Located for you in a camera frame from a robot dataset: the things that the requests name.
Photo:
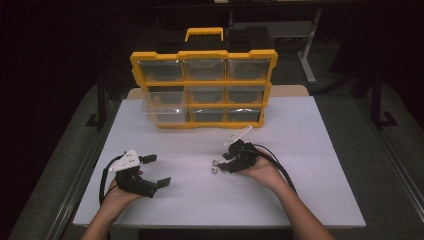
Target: organizer handle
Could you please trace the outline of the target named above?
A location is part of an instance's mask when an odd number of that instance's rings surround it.
[[[221,27],[211,27],[211,28],[189,28],[186,33],[185,41],[188,41],[190,35],[221,35],[221,41],[224,41],[224,29]]]

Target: metal stand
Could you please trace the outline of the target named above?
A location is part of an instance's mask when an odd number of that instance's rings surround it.
[[[321,16],[321,12],[322,12],[322,9],[317,9],[315,11],[314,19],[311,22],[308,35],[306,36],[306,45],[302,51],[297,52],[297,56],[299,57],[299,61],[300,61],[300,64],[302,65],[303,72],[305,72],[306,79],[308,80],[308,83],[310,84],[315,84],[316,79],[315,79],[314,73],[312,72],[311,66],[309,66],[307,58],[308,58],[309,49],[311,48],[311,45],[312,45],[312,41],[314,40],[315,31],[318,26],[318,21]]]
[[[312,92],[311,95],[314,96],[327,94],[351,80],[358,79],[352,90],[352,95],[355,98],[363,98],[367,94],[368,90],[372,87],[371,120],[377,129],[382,130],[383,126],[397,126],[398,124],[390,112],[383,112],[384,116],[386,117],[386,121],[382,121],[380,118],[382,79],[378,71],[378,67],[376,67],[375,61],[375,59],[369,60],[369,62],[365,63],[364,66],[362,66],[360,69],[324,88]]]
[[[101,130],[106,121],[106,89],[103,83],[102,76],[97,79],[97,111],[98,114],[91,114],[88,119],[86,126],[97,127],[97,130]]]

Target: forearm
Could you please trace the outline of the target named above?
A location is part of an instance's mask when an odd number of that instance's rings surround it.
[[[97,240],[106,239],[109,227],[112,225],[113,220],[105,217],[104,214],[99,211],[96,216],[94,216],[90,225],[87,227],[84,235],[81,240]]]
[[[286,212],[296,239],[334,239],[288,184],[272,188]]]

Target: screw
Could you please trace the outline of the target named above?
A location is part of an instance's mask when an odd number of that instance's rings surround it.
[[[218,172],[219,172],[219,168],[218,167],[212,167],[211,173],[217,174]]]

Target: dark background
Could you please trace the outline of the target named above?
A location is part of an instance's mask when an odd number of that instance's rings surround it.
[[[107,89],[119,89],[109,91],[116,99],[135,87],[129,56],[143,28],[225,27],[228,22],[226,11],[134,10],[159,2],[0,3],[0,239],[9,235],[73,113],[97,79],[105,79]],[[384,81],[424,126],[423,1],[383,2],[325,8],[315,41],[344,40],[332,68],[335,72],[348,74],[373,57]],[[292,11],[299,9],[293,6],[285,14],[251,9],[237,20],[280,20],[282,16],[296,20],[311,13],[307,9]]]

